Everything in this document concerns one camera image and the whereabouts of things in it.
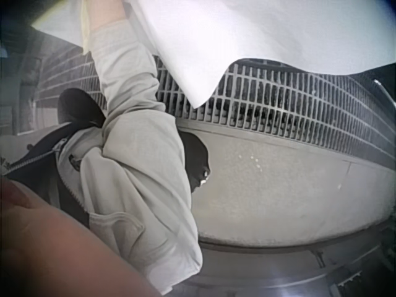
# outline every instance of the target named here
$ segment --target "white paper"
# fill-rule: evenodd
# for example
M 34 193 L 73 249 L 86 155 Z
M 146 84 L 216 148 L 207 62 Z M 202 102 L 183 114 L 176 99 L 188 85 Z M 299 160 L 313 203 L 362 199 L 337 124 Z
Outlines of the white paper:
M 195 108 L 238 59 L 271 59 L 334 75 L 396 62 L 396 19 L 380 0 L 127 2 L 140 40 L 161 57 Z M 34 27 L 82 45 L 79 5 L 68 0 Z

